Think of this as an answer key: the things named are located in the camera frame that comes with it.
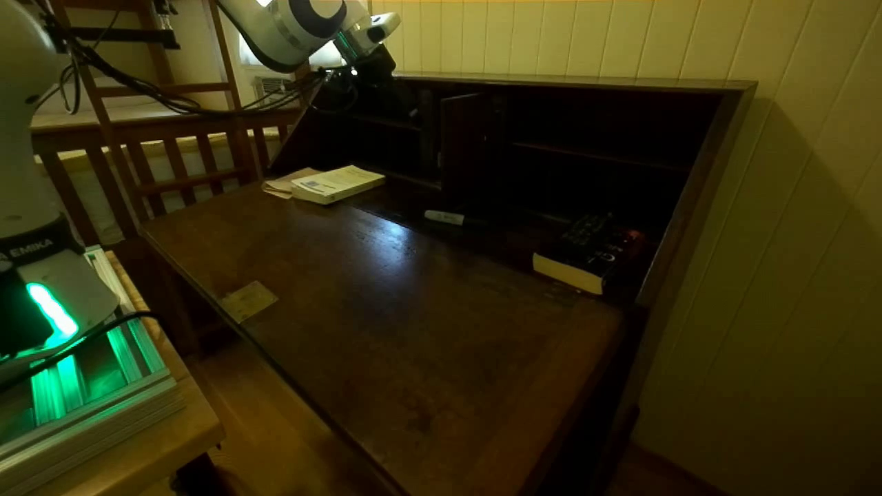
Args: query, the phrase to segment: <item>wooden desk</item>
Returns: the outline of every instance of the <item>wooden desk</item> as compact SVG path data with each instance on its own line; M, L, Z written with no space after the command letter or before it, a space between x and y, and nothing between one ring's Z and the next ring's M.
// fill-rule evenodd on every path
M214 308L244 284L279 304L235 327L404 492L517 492L601 379L623 315L377 215L258 188L146 226Z
M115 276L124 282L133 304L146 308L137 286L128 282L124 266L109 253ZM208 445L219 444L222 426L206 396L199 390L195 377L175 356L163 327L146 319L146 327L163 353L164 367L178 383L175 399L178 410L163 422L140 430L127 444L119 444L100 456L65 470L62 477L43 485L38 492L137 492L167 479L175 468L204 455Z

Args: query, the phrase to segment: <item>wall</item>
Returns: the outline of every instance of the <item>wall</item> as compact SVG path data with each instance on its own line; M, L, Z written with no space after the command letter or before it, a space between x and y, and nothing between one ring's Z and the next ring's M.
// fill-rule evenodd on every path
M878 492L882 0L374 0L403 72L758 80L637 440L727 492Z

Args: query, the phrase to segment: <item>wooden floor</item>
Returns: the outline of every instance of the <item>wooden floor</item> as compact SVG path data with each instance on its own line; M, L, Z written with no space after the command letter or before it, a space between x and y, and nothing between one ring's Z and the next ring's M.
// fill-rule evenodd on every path
M385 492L385 479L342 444L241 342L189 363L225 440L208 452L230 492ZM717 490L629 445L609 496L713 496Z

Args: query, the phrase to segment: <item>wood paneling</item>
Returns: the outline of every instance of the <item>wood paneling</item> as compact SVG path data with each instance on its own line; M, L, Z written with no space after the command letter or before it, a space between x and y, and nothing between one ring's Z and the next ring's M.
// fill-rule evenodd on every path
M443 2L422 16L407 16L412 0L383 7L411 22L393 46L403 72L430 65L400 56L422 24L439 22L440 43L458 34ZM458 7L463 60L443 58L440 72L758 80L663 321L637 437L727 492L870 490L882 433L878 0Z

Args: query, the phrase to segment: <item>green light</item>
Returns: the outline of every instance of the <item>green light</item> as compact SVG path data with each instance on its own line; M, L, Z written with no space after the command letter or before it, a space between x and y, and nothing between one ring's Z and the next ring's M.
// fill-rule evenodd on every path
M72 315L51 297L51 291L43 284L28 284L28 294L29 294L29 301L36 301L42 315L55 327L55 334L47 338L47 345L61 345L79 331L79 324L72 319Z

